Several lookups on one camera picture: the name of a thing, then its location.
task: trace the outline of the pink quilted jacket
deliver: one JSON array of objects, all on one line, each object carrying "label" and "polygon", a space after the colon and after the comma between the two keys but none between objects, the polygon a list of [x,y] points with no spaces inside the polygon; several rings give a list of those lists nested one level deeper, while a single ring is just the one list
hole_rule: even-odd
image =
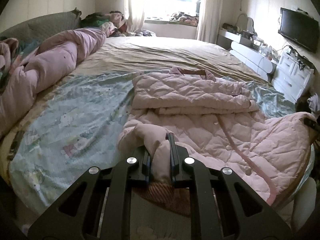
[{"label": "pink quilted jacket", "polygon": [[310,114],[266,119],[244,83],[208,74],[202,79],[149,73],[136,77],[133,85],[132,112],[118,147],[126,157],[141,145],[151,154],[157,188],[149,187],[149,200],[171,210],[179,202],[172,199],[179,194],[162,191],[170,184],[168,132],[207,167],[232,168],[270,205],[281,203],[301,180],[315,136],[303,124],[304,117],[313,119]]},{"label": "pink quilted jacket", "polygon": [[[37,93],[70,74],[76,64],[104,43],[99,29],[77,29],[58,33],[45,40],[14,70],[0,95],[0,138],[32,107]],[[10,65],[10,48],[0,43],[0,64]]]}]

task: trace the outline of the white dresser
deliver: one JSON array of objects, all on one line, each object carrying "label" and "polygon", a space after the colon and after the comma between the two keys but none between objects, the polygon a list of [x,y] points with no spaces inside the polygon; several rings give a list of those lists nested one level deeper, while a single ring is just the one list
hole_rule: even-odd
[{"label": "white dresser", "polygon": [[235,41],[231,43],[230,53],[259,74],[264,80],[268,80],[268,75],[274,72],[276,64],[272,63],[267,57],[257,51],[250,49]]},{"label": "white dresser", "polygon": [[286,99],[296,103],[298,98],[313,85],[313,80],[313,69],[306,66],[300,70],[298,60],[284,52],[271,83],[276,90],[284,93]]}]

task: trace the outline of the silver screw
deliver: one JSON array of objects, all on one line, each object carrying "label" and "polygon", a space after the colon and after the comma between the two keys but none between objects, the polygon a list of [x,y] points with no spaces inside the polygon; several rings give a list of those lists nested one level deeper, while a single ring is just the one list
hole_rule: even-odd
[{"label": "silver screw", "polygon": [[230,175],[232,173],[232,169],[226,167],[222,169],[222,172],[226,175]]},{"label": "silver screw", "polygon": [[130,157],[127,159],[127,163],[130,163],[130,164],[133,164],[133,163],[136,163],[137,162],[137,159],[135,157]]},{"label": "silver screw", "polygon": [[96,173],[98,173],[98,171],[99,171],[99,168],[98,168],[98,167],[91,167],[91,168],[89,169],[89,173],[90,173],[90,174],[96,174]]},{"label": "silver screw", "polygon": [[191,157],[188,157],[188,158],[185,158],[184,159],[184,162],[187,163],[187,164],[192,164],[195,162],[195,159],[194,158],[191,158]]}]

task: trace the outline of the television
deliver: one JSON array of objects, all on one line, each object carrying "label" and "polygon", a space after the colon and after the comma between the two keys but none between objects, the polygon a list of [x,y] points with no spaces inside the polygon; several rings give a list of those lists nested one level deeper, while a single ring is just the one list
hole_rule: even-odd
[{"label": "television", "polygon": [[311,17],[285,8],[280,9],[278,33],[308,51],[316,53],[319,43],[319,23]]}]

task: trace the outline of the gray headboard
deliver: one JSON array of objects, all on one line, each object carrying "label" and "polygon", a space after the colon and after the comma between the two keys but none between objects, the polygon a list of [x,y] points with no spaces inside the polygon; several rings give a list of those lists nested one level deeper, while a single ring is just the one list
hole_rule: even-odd
[{"label": "gray headboard", "polygon": [[39,42],[65,30],[80,28],[81,11],[48,14],[19,23],[2,33],[0,37],[16,38],[27,44],[34,40]]}]

